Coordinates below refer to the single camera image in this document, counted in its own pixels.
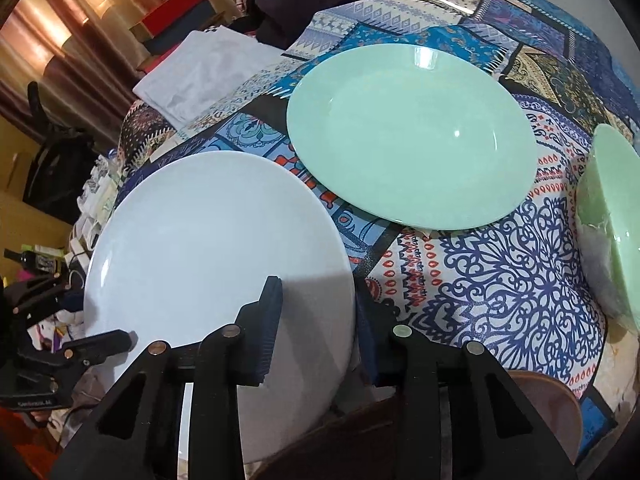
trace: metal bolt head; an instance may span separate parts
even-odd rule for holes
[[[222,335],[224,337],[236,337],[240,335],[240,327],[234,324],[223,326]]]
[[[166,343],[164,341],[154,341],[147,348],[151,355],[160,355],[166,350]]]
[[[466,351],[473,355],[480,355],[484,352],[484,346],[478,341],[469,341],[466,344]]]
[[[411,327],[407,325],[396,325],[394,327],[394,334],[398,337],[409,337],[412,334],[412,330]]]

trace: bottle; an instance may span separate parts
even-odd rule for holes
[[[16,253],[9,249],[4,250],[4,257],[18,262],[22,268],[31,274],[55,274],[60,272],[62,266],[55,258],[36,254],[33,251]]]

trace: green bowl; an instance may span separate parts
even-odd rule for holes
[[[596,128],[576,191],[582,269],[604,313],[640,328],[640,157],[615,128]]]

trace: mint green plate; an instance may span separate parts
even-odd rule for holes
[[[407,44],[348,50],[296,86],[287,129],[324,186],[375,216],[458,230],[513,211],[536,174],[524,112],[491,76]]]
[[[576,190],[582,270],[605,314],[640,329],[640,158],[608,124],[596,127]]]

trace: cable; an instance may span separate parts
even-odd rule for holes
[[[78,277],[80,278],[80,281],[82,282],[82,285],[80,285],[80,288],[84,288],[84,278],[82,277],[82,274],[80,274],[78,270],[71,269],[71,271],[69,272],[69,280],[68,280],[69,283],[71,284],[71,279],[75,274],[78,275]]]
[[[65,433],[65,428],[66,428],[66,424],[69,422],[69,420],[71,419],[71,415],[73,415],[76,412],[79,412],[80,410],[92,410],[94,409],[96,406],[98,405],[98,403],[96,402],[95,404],[82,404],[81,406],[76,406],[74,408],[71,408],[69,410],[69,412],[66,414],[65,417],[65,421],[62,423],[62,429],[60,430],[60,438],[57,440],[56,442],[56,449],[53,451],[53,453],[55,453],[56,455],[58,454],[58,452],[60,451],[60,446],[62,445],[62,435],[63,433]]]

